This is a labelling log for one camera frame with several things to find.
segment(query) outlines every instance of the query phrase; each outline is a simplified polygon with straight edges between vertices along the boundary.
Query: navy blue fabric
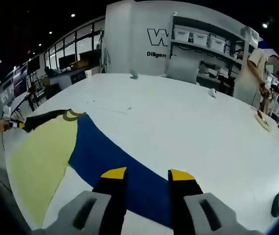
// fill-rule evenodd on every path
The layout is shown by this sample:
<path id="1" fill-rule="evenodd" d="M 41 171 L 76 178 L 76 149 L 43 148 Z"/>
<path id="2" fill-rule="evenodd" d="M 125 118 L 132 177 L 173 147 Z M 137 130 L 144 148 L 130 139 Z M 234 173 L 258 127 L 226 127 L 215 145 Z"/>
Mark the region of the navy blue fabric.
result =
<path id="1" fill-rule="evenodd" d="M 88 115 L 78 120 L 70 166 L 92 187 L 108 170 L 127 167 L 126 208 L 172 227 L 168 181 L 124 152 L 102 133 Z"/>

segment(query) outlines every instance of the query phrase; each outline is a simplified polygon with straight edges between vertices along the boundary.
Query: beige shirt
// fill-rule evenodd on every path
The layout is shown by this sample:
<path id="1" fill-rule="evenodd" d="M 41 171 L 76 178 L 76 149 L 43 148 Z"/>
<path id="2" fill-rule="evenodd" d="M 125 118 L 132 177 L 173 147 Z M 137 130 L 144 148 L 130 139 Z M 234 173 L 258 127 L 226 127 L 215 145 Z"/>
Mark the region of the beige shirt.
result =
<path id="1" fill-rule="evenodd" d="M 248 60 L 256 65 L 259 76 L 264 79 L 264 68 L 267 57 L 263 50 L 259 48 L 255 49 Z M 252 74 L 247 63 L 245 63 L 235 81 L 233 97 L 258 108 L 261 96 L 258 88 L 258 79 Z"/>

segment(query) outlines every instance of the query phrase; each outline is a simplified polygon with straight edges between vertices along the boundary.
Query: white wall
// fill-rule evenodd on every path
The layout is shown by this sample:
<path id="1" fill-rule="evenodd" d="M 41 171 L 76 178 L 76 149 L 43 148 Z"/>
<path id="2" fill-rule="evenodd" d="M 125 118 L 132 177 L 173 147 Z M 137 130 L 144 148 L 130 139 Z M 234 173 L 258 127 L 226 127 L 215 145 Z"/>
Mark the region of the white wall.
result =
<path id="1" fill-rule="evenodd" d="M 129 71 L 132 5 L 133 1 L 120 1 L 106 7 L 104 40 L 110 58 L 107 72 Z"/>
<path id="2" fill-rule="evenodd" d="M 40 78 L 41 76 L 45 75 L 45 57 L 44 54 L 39 55 L 39 63 L 40 63 L 40 69 L 37 71 L 37 76 Z"/>
<path id="3" fill-rule="evenodd" d="M 176 1 L 121 1 L 107 6 L 105 38 L 111 59 L 109 72 L 128 72 L 134 69 L 140 74 L 159 75 L 165 72 L 169 57 L 169 40 L 172 33 L 172 15 L 201 20 L 236 34 L 244 25 L 215 10 Z M 168 35 L 158 46 L 151 44 L 149 30 L 159 30 Z M 166 54 L 167 58 L 147 56 L 148 51 Z"/>

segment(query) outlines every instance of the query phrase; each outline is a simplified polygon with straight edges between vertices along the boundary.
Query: white table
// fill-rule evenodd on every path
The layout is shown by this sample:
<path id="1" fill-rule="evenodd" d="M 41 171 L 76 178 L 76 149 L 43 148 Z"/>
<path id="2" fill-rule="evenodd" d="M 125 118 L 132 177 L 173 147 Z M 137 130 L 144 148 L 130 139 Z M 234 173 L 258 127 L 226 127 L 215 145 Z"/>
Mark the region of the white table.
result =
<path id="1" fill-rule="evenodd" d="M 274 120 L 268 133 L 247 104 L 208 89 L 163 77 L 96 74 L 42 104 L 33 115 L 72 108 L 87 112 L 113 142 L 167 179 L 170 168 L 194 175 L 204 192 L 211 192 L 237 214 L 248 229 L 265 231 L 274 221 L 270 209 L 279 192 L 279 129 Z M 6 166 L 9 154 L 27 134 L 4 133 Z M 92 187 L 67 167 L 46 212 L 43 227 L 58 211 Z M 36 229 L 14 196 L 23 216 Z M 173 234 L 172 230 L 127 211 L 122 234 Z"/>

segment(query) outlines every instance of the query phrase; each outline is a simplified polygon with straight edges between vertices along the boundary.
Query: wall sign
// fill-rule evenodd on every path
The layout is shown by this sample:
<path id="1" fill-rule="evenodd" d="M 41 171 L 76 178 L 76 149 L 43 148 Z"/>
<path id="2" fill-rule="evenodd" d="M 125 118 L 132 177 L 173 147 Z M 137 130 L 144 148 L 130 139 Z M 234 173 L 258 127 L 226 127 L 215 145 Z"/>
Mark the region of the wall sign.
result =
<path id="1" fill-rule="evenodd" d="M 152 46 L 159 46 L 162 42 L 162 46 L 167 47 L 169 40 L 169 33 L 166 29 L 160 28 L 158 30 L 154 28 L 147 28 L 148 36 Z"/>
<path id="2" fill-rule="evenodd" d="M 147 51 L 147 56 L 159 58 L 159 57 L 166 57 L 166 54 L 156 53 L 155 51 Z"/>

